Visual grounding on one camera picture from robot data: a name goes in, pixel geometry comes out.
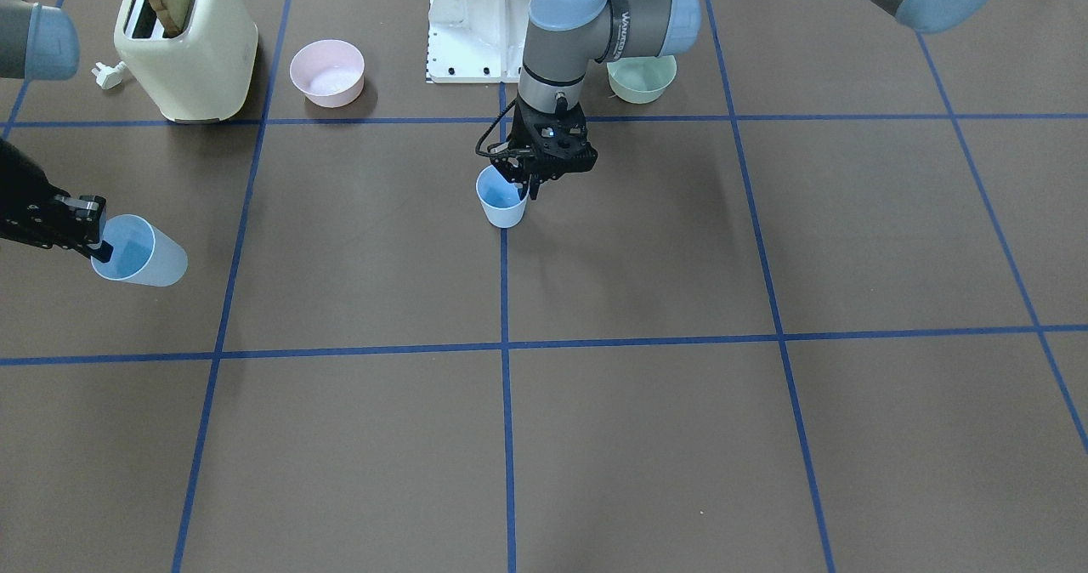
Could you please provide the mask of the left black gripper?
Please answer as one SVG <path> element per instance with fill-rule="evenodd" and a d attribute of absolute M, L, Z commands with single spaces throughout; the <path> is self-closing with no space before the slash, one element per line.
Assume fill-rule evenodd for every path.
<path fill-rule="evenodd" d="M 521 201 L 535 201 L 541 183 L 567 173 L 588 173 L 598 152 L 588 140 L 582 105 L 546 113 L 514 101 L 514 125 L 504 144 L 493 145 L 493 167 L 517 186 Z"/>

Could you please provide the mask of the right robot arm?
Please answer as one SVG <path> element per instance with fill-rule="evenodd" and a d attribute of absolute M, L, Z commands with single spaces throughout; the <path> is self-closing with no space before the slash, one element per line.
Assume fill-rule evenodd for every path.
<path fill-rule="evenodd" d="M 77 72 L 77 29 L 65 11 L 30 0 L 1 0 L 1 76 L 66 80 Z M 1 142 L 1 236 L 10 242 L 78 252 L 108 263 L 106 198 L 74 196 L 51 184 L 30 157 Z"/>

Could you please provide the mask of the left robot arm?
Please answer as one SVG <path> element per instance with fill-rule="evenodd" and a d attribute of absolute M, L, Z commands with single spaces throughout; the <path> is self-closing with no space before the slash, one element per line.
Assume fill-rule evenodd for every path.
<path fill-rule="evenodd" d="M 918 33 L 959 26 L 988 0 L 868 0 Z M 479 147 L 490 165 L 533 200 L 540 186 L 596 162 L 580 104 L 591 63 L 687 53 L 702 26 L 700 0 L 530 0 L 514 126 Z"/>

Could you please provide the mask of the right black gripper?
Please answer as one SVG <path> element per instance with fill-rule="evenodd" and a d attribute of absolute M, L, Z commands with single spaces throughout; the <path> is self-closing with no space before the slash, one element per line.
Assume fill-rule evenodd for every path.
<path fill-rule="evenodd" d="M 75 250 L 108 264 L 114 247 L 106 242 L 106 198 L 73 195 L 51 184 L 30 157 L 1 140 L 3 237 L 34 247 Z"/>

